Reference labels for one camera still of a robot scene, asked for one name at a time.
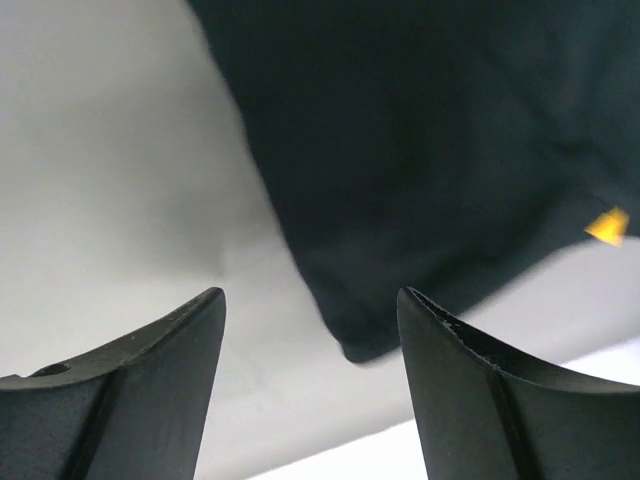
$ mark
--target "black fabric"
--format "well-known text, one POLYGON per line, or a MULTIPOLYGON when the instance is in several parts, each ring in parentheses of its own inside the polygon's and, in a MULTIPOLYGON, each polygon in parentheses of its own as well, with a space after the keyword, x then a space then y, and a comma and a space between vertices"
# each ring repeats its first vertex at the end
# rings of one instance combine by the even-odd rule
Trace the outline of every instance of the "black fabric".
POLYGON ((614 206, 637 233, 640 2, 189 3, 350 361, 400 287, 460 314, 614 206))

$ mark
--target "small hole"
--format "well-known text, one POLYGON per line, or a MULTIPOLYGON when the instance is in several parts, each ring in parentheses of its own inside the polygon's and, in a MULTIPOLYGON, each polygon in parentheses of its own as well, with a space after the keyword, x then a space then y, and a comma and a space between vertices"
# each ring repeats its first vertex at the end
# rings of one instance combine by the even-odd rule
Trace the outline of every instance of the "small hole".
POLYGON ((51 375, 58 375, 60 373, 64 373, 68 371, 70 368, 71 367, 69 365, 65 365, 64 363, 54 363, 53 365, 49 365, 48 367, 41 368, 31 376, 32 377, 49 377, 51 375))

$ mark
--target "black plastic part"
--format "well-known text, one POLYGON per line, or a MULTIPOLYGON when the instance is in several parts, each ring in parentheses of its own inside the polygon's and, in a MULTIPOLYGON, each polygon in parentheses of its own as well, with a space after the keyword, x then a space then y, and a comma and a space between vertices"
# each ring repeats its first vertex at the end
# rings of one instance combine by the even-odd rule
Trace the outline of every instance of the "black plastic part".
POLYGON ((211 289, 89 353, 0 379, 0 479, 192 480, 224 321, 211 289))
POLYGON ((430 480, 640 479, 640 387, 542 361, 411 289, 398 322, 430 480))

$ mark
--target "yellow tag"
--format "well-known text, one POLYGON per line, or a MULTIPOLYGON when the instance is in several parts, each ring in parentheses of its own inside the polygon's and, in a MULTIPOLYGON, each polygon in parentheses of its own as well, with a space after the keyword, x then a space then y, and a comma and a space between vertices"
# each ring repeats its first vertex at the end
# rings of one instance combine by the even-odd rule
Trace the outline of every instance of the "yellow tag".
POLYGON ((613 210, 600 215, 595 222, 589 225, 585 232, 594 236, 601 242, 619 247, 629 225, 629 215, 615 207, 613 210))

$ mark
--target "white surface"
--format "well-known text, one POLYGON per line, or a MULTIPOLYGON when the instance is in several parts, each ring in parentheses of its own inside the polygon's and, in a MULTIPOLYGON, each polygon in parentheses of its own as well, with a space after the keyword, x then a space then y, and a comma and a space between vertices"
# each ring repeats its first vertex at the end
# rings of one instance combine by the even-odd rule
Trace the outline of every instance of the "white surface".
MULTIPOLYGON (((349 365, 322 326, 180 2, 3 0, 0 58, 0 375, 218 285, 229 315, 199 480, 411 417, 398 355, 349 365)), ((469 319, 554 361, 636 336, 639 252, 577 248, 469 319)))
MULTIPOLYGON (((640 385, 640 340, 618 345, 565 365, 609 380, 640 385)), ((251 480, 426 480, 415 421, 361 438, 251 480)))

